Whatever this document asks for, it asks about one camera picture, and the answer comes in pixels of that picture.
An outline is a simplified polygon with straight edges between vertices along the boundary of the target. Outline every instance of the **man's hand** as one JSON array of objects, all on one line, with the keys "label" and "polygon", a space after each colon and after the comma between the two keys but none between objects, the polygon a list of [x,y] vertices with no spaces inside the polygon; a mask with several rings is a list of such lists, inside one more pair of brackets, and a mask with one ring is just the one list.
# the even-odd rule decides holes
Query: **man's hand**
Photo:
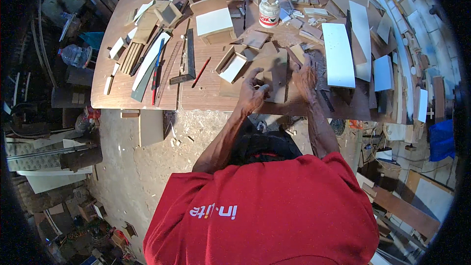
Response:
[{"label": "man's hand", "polygon": [[262,105],[263,99],[268,95],[269,85],[263,84],[262,80],[255,77],[260,72],[263,72],[262,68],[253,69],[242,83],[239,102],[235,108],[241,110],[244,116],[252,114],[254,110]]},{"label": "man's hand", "polygon": [[317,68],[309,54],[304,53],[303,56],[306,60],[302,68],[299,68],[294,61],[290,61],[290,67],[293,70],[292,79],[304,100],[312,103],[316,98],[314,88],[317,84]]}]

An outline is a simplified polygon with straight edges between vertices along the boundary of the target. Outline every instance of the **blue cloth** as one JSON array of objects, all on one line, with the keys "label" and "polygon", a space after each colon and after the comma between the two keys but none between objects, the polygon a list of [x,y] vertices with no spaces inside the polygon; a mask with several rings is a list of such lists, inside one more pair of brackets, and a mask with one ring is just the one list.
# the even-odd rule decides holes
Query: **blue cloth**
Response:
[{"label": "blue cloth", "polygon": [[455,158],[453,139],[453,120],[447,120],[430,126],[430,162],[438,162],[450,156]]},{"label": "blue cloth", "polygon": [[100,49],[101,41],[103,40],[104,32],[88,32],[80,34],[82,38],[88,45],[93,49]]}]

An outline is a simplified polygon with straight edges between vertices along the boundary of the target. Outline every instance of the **glue jar label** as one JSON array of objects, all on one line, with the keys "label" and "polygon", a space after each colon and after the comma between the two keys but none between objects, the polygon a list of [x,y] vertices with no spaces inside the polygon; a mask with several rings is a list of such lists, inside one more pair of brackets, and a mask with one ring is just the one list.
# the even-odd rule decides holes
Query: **glue jar label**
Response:
[{"label": "glue jar label", "polygon": [[260,13],[260,24],[266,25],[268,27],[274,27],[278,24],[279,14],[274,17],[270,17]]}]

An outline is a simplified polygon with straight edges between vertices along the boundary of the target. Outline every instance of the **red t-shirt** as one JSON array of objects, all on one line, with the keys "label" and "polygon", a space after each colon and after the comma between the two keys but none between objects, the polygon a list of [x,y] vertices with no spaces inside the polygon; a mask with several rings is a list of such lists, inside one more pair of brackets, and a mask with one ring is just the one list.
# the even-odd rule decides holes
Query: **red t-shirt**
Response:
[{"label": "red t-shirt", "polygon": [[367,264],[367,195],[338,153],[173,173],[144,238],[148,264]]}]

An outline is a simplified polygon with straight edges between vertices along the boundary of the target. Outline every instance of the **man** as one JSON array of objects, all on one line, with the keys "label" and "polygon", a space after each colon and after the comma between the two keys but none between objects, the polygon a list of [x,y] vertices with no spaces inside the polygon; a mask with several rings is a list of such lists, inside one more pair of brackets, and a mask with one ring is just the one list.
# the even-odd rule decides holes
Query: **man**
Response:
[{"label": "man", "polygon": [[[339,153],[314,91],[315,66],[304,56],[302,68],[294,62],[290,67],[307,103],[315,156],[301,156],[292,145],[283,147],[280,144],[292,141],[282,135],[265,141],[260,133],[252,134],[254,140],[247,134],[238,137],[268,91],[268,85],[255,78],[263,69],[253,70],[231,117],[192,172],[170,176],[144,238],[148,264],[370,261],[379,243],[373,210]],[[240,145],[245,150],[233,151]],[[228,166],[234,160],[245,163]]]}]

